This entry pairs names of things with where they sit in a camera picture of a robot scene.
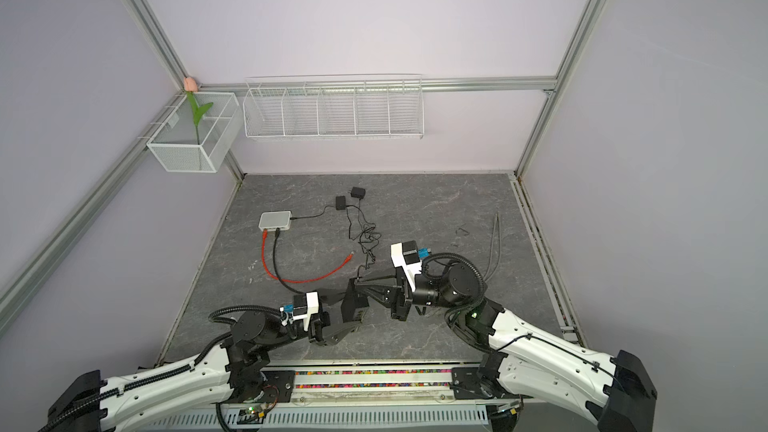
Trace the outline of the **black power adapter far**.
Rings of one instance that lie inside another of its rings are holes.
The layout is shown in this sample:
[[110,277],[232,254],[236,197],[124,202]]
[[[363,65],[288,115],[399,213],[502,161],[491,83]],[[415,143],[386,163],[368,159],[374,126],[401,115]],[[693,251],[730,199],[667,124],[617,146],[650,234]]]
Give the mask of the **black power adapter far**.
[[352,198],[362,200],[366,196],[366,190],[362,187],[352,187],[350,196]]

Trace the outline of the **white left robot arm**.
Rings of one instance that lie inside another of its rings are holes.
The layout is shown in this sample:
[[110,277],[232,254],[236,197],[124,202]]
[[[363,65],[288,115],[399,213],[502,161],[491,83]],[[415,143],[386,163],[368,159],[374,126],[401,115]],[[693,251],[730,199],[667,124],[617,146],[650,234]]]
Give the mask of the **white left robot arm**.
[[265,373],[270,351],[303,339],[334,345],[358,327],[368,304],[346,300],[334,322],[316,296],[279,309],[237,305],[212,312],[227,331],[197,354],[166,365],[105,378],[94,370],[75,379],[49,408],[46,431],[134,431],[195,406],[263,403],[281,388]]

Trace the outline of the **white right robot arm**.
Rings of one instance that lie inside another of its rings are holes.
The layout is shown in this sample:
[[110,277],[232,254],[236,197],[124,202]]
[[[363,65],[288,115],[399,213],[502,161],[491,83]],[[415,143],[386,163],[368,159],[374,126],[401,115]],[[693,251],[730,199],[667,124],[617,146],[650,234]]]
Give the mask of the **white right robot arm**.
[[483,353],[483,398],[534,398],[573,412],[600,431],[650,431],[658,392],[642,360],[595,351],[550,334],[486,295],[480,270],[455,253],[391,254],[386,272],[355,278],[355,292],[404,321],[413,308],[442,308],[446,326]]

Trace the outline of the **white mesh box basket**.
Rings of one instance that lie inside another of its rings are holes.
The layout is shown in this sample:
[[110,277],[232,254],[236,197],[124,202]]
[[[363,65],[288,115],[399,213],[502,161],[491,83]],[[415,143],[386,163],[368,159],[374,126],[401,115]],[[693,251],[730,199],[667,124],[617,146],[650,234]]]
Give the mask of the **white mesh box basket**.
[[162,167],[172,173],[216,173],[244,127],[240,101],[229,92],[197,92],[200,104],[213,107],[199,124],[196,143],[192,111],[187,98],[175,105],[150,136],[147,146]]

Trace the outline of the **pink artificial tulip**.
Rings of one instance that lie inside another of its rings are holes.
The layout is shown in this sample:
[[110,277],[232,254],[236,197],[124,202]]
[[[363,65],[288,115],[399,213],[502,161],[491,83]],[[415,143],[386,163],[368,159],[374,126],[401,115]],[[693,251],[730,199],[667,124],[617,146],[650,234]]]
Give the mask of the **pink artificial tulip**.
[[199,91],[196,80],[192,77],[185,77],[183,80],[184,91],[186,94],[187,102],[189,103],[192,111],[192,122],[195,129],[195,138],[198,145],[201,144],[199,124],[203,117],[213,107],[212,102],[200,104],[197,100],[196,93]]

